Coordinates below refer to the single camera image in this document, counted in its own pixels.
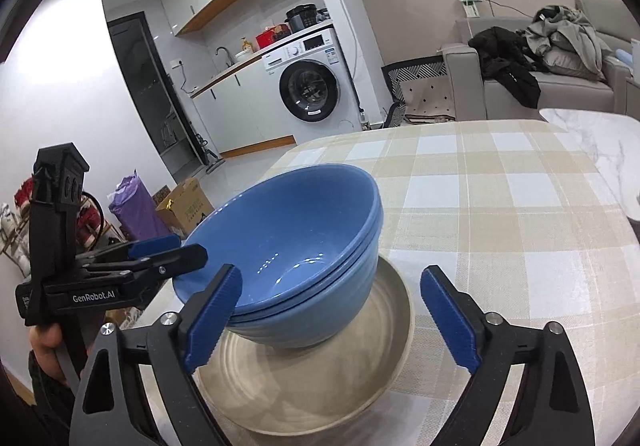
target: backsplash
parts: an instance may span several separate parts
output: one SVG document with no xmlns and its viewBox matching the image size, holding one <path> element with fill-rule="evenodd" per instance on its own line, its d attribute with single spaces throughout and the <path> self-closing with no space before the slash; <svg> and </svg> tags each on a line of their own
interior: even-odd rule
<svg viewBox="0 0 640 446">
<path fill-rule="evenodd" d="M 265 27 L 284 23 L 287 11 L 301 4 L 316 4 L 318 9 L 324 8 L 323 0 L 238 0 L 211 20 L 201 33 L 218 70 L 223 71 L 226 65 L 224 51 L 216 56 L 217 47 L 227 47 L 234 56 L 242 50 L 244 37 L 258 50 L 255 37 Z"/>
</svg>

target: purple plastic bag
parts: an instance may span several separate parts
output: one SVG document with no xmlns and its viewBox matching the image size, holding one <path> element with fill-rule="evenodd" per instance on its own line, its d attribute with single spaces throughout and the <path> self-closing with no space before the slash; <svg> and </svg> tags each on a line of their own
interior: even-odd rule
<svg viewBox="0 0 640 446">
<path fill-rule="evenodd" d="M 135 240 L 170 235 L 171 231 L 156 213 L 156 203 L 136 172 L 122 179 L 113 194 L 109 211 Z"/>
</svg>

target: stacked blue bowl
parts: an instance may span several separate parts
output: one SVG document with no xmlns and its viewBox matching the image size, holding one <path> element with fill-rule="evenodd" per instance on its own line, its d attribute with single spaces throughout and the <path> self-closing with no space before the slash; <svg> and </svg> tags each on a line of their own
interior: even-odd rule
<svg viewBox="0 0 640 446">
<path fill-rule="evenodd" d="M 207 265 L 174 278 L 182 302 L 223 264 L 242 274 L 229 330 L 273 347 L 314 345 L 360 311 L 378 264 L 383 212 L 367 172 L 321 164 L 255 185 L 207 217 L 185 245 L 207 249 Z"/>
</svg>

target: washing machine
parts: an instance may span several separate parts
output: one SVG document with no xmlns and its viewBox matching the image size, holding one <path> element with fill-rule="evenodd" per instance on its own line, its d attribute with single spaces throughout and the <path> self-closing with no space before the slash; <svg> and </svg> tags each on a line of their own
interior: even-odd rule
<svg viewBox="0 0 640 446">
<path fill-rule="evenodd" d="M 296 143 L 362 129 L 358 97 L 331 27 L 284 44 L 262 61 Z"/>
</svg>

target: blue gripper pad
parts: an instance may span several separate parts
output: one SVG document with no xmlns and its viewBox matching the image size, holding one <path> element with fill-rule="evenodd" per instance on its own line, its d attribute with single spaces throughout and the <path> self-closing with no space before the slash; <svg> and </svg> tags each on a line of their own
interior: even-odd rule
<svg viewBox="0 0 640 446">
<path fill-rule="evenodd" d="M 158 254 L 159 252 L 178 249 L 181 245 L 182 242 L 178 235 L 159 236 L 158 238 L 141 240 L 140 242 L 135 242 L 129 248 L 129 258 L 137 260 L 145 256 L 151 256 L 152 254 Z"/>
<path fill-rule="evenodd" d="M 204 295 L 206 291 L 197 292 L 192 298 Z M 242 275 L 237 267 L 231 267 L 191 324 L 184 348 L 184 369 L 187 374 L 193 374 L 196 368 L 209 361 L 241 294 Z"/>
<path fill-rule="evenodd" d="M 429 267 L 422 272 L 420 294 L 454 361 L 473 375 L 481 363 L 476 351 L 476 336 L 465 316 Z"/>
</svg>

